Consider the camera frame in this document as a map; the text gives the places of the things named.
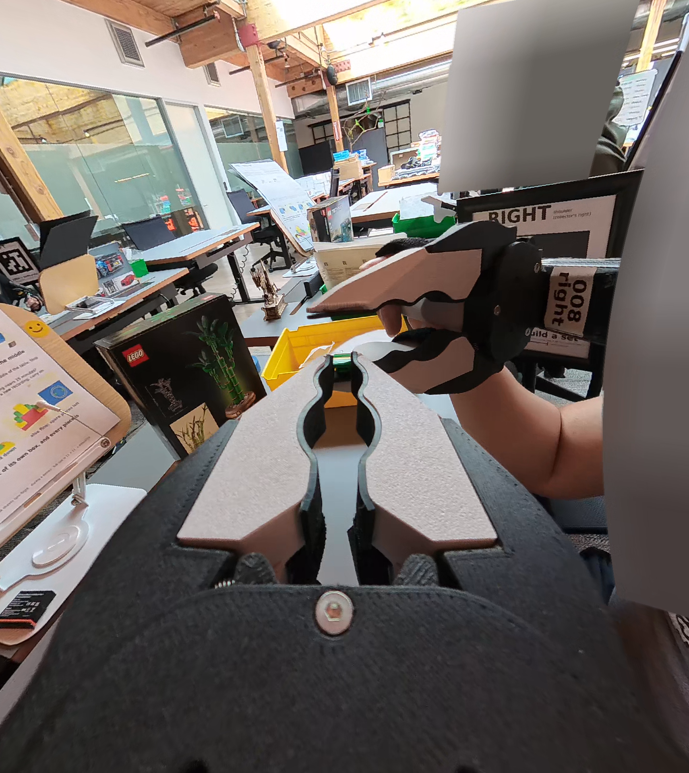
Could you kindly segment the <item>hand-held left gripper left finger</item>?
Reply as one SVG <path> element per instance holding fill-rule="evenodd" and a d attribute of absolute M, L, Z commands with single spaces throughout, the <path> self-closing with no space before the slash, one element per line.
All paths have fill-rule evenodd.
<path fill-rule="evenodd" d="M 234 425 L 177 539 L 262 554 L 281 581 L 316 583 L 326 542 L 317 458 L 330 356 L 321 355 Z"/>

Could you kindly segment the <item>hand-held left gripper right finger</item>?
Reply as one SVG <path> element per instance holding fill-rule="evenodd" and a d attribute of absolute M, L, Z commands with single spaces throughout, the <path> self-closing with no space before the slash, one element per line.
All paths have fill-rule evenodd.
<path fill-rule="evenodd" d="M 391 583 L 413 554 L 488 549 L 497 532 L 445 422 L 361 353 L 352 355 L 365 443 L 350 548 L 360 583 Z"/>

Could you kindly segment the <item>person's right forearm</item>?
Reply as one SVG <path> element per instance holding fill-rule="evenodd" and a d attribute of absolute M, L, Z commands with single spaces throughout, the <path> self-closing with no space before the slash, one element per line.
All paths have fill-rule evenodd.
<path fill-rule="evenodd" d="M 557 407 L 503 369 L 450 399 L 462 428 L 532 494 L 603 495 L 603 397 Z"/>

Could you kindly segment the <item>small dark lego box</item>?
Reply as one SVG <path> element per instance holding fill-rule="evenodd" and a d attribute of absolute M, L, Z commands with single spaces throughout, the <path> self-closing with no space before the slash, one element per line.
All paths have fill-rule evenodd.
<path fill-rule="evenodd" d="M 328 198 L 309 207 L 307 219 L 314 244 L 348 243 L 354 239 L 349 196 Z"/>

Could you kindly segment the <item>person's right hand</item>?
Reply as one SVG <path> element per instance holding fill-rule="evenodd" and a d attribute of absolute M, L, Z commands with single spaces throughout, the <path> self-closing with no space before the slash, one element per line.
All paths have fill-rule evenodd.
<path fill-rule="evenodd" d="M 419 329 L 434 329 L 435 325 L 429 322 L 416 319 L 412 317 L 406 317 L 401 313 L 401 309 L 395 305 L 385 305 L 378 311 L 378 316 L 385 327 L 388 335 L 392 338 L 401 333 L 404 327 L 407 330 L 419 330 Z"/>

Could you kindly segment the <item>black framed sign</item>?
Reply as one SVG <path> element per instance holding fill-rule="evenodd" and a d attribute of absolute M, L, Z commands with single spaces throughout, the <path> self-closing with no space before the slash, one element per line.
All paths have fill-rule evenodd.
<path fill-rule="evenodd" d="M 485 221 L 517 229 L 539 260 L 621 259 L 642 180 L 641 170 L 575 182 L 458 198 L 460 223 Z"/>

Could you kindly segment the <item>yellow plastic bin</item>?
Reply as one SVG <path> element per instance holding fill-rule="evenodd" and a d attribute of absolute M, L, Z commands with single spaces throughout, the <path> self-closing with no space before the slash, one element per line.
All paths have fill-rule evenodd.
<path fill-rule="evenodd" d="M 300 363 L 313 348 L 326 343 L 343 343 L 357 335 L 379 329 L 385 331 L 377 316 L 310 324 L 296 331 L 287 329 L 283 331 L 272 350 L 272 355 L 262 371 L 262 377 L 270 390 L 275 391 L 301 369 Z M 356 398 L 351 392 L 350 371 L 351 367 L 348 370 L 334 370 L 335 383 L 326 408 L 356 405 Z"/>

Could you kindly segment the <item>small wooden model figure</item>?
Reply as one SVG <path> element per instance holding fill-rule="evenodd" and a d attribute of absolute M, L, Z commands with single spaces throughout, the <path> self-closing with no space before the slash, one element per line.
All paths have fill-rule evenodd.
<path fill-rule="evenodd" d="M 266 322 L 280 320 L 288 304 L 285 300 L 285 296 L 279 292 L 277 286 L 273 283 L 267 267 L 262 260 L 257 260 L 251 266 L 251 276 L 255 286 L 263 295 L 262 311 L 264 320 Z"/>

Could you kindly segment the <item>tilted whiteboard with posters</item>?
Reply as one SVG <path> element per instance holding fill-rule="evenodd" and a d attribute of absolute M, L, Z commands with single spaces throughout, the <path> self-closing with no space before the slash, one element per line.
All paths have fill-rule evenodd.
<path fill-rule="evenodd" d="M 267 202 L 274 221 L 296 251 L 311 256 L 314 247 L 307 211 L 314 202 L 297 180 L 273 160 L 234 163 L 230 169 Z"/>

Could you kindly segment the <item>black office chair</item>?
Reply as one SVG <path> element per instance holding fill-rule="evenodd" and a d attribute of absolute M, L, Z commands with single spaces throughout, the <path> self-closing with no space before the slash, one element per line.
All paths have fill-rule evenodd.
<path fill-rule="evenodd" d="M 290 269 L 292 262 L 288 245 L 281 229 L 274 223 L 271 216 L 251 214 L 255 209 L 254 203 L 242 188 L 227 191 L 226 196 L 243 225 L 258 226 L 251 231 L 252 240 L 255 244 L 269 246 L 269 252 L 265 256 L 269 261 L 269 270 L 275 270 L 272 267 L 273 261 L 280 257 L 284 260 L 286 269 Z"/>

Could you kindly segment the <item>grey desk with orange edge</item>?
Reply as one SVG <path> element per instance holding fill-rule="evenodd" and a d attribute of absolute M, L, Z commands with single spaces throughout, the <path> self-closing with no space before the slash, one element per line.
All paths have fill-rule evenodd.
<path fill-rule="evenodd" d="M 206 267 L 216 264 L 220 258 L 225 256 L 228 259 L 240 297 L 233 303 L 251 304 L 256 301 L 249 296 L 244 285 L 242 270 L 238 266 L 234 253 L 239 248 L 246 247 L 253 242 L 251 231 L 255 228 L 258 226 L 241 224 L 222 231 L 198 230 L 149 250 L 141 250 L 139 256 L 146 261 L 151 271 L 186 268 L 188 274 L 182 279 L 184 284 L 176 286 L 180 293 L 191 289 L 195 295 L 201 295 L 205 292 L 203 283 L 207 279 L 204 276 Z"/>

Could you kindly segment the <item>whiteboard with handwriting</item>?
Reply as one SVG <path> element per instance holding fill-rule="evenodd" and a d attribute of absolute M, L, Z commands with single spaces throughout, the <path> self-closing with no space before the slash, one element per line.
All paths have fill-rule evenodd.
<path fill-rule="evenodd" d="M 650 95 L 657 75 L 658 71 L 650 68 L 620 78 L 623 105 L 614 118 L 615 123 L 629 128 L 644 122 L 650 108 Z"/>

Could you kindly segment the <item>printed guide sheet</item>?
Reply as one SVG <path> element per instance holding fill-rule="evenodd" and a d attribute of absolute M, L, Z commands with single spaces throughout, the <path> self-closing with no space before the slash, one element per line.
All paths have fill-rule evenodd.
<path fill-rule="evenodd" d="M 0 304 L 0 546 L 107 452 L 126 403 L 37 318 Z"/>

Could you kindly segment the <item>black white marker sign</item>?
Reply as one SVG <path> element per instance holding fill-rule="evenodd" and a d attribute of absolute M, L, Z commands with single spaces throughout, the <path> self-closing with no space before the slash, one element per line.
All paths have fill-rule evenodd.
<path fill-rule="evenodd" d="M 40 271 L 20 238 L 0 240 L 0 273 L 16 285 L 38 283 Z"/>

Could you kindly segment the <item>black wall monitor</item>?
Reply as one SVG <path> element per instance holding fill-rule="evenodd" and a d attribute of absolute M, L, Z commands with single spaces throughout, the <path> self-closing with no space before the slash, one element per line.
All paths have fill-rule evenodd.
<path fill-rule="evenodd" d="M 313 143 L 299 148 L 303 176 L 330 172 L 333 167 L 333 152 L 329 141 Z"/>

